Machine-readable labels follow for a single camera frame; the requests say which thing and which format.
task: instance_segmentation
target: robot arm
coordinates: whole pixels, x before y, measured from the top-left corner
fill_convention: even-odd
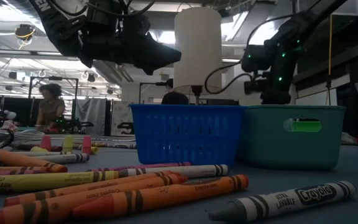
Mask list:
[[[311,10],[295,14],[280,26],[278,32],[264,45],[248,45],[241,67],[245,72],[267,70],[267,89],[262,93],[262,104],[288,104],[290,85],[296,63],[304,53],[303,43],[316,27],[347,0],[333,0],[319,14]]]
[[[89,68],[93,60],[106,60],[118,64],[131,63],[152,75],[154,70],[181,58],[179,51],[153,40],[147,32],[150,23],[141,14],[124,17],[121,30],[117,17],[91,7],[86,16],[67,19],[52,4],[53,0],[29,1],[57,50],[64,56],[78,57]],[[89,3],[119,15],[127,11],[116,1],[89,0]]]

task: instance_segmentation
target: person's hair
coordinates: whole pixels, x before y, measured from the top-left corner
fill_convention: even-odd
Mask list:
[[[62,95],[62,88],[60,87],[60,85],[57,85],[55,83],[40,86],[39,91],[41,92],[44,90],[48,90],[49,93],[55,98],[58,98]]]
[[[168,79],[166,82],[165,82],[165,85],[169,88],[173,88],[173,78],[170,78]]]

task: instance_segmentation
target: crayola logo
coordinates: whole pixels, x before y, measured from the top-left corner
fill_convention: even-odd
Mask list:
[[[303,205],[322,203],[336,196],[335,188],[326,184],[296,189],[295,193]]]

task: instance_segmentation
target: white cylinder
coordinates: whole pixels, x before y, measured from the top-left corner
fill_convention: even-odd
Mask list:
[[[221,16],[207,7],[193,7],[175,17],[175,48],[181,60],[174,64],[175,91],[189,95],[191,86],[203,86],[206,77],[222,66]],[[222,74],[216,72],[208,81],[210,91],[222,88]]]

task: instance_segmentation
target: orange crayon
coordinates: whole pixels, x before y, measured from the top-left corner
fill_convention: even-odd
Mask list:
[[[0,171],[43,171],[49,172],[48,167],[0,167]]]
[[[9,166],[39,166],[48,167],[51,172],[67,172],[67,167],[48,162],[36,157],[20,155],[14,152],[8,152],[0,149],[0,162]]]
[[[90,183],[90,184],[81,184],[81,185],[76,185],[76,186],[71,186],[71,187],[64,187],[64,188],[55,189],[55,190],[45,190],[45,191],[31,193],[31,194],[23,194],[23,195],[18,195],[15,197],[6,198],[4,206],[6,207],[6,206],[17,205],[17,204],[24,204],[24,203],[33,202],[35,200],[43,200],[46,198],[53,198],[53,197],[58,197],[58,196],[62,196],[62,195],[75,194],[75,193],[84,192],[87,190],[96,190],[96,189],[101,189],[101,188],[105,188],[105,187],[111,187],[111,186],[115,186],[115,185],[119,185],[119,184],[126,184],[129,182],[144,180],[144,179],[153,178],[153,177],[160,177],[160,176],[169,175],[169,174],[172,174],[172,172],[161,171],[161,172],[142,174],[142,175],[137,175],[137,176],[132,176],[132,177],[123,177],[123,178],[118,178],[118,179],[113,179],[113,180],[105,180],[105,181],[100,181],[100,182],[95,182],[95,183]]]
[[[246,175],[109,194],[73,209],[74,217],[112,218],[248,188]]]
[[[105,195],[152,187],[163,187],[183,183],[186,180],[187,177],[170,174],[112,187],[38,200],[23,205],[13,205],[0,209],[0,224],[60,223],[70,216],[73,208]]]

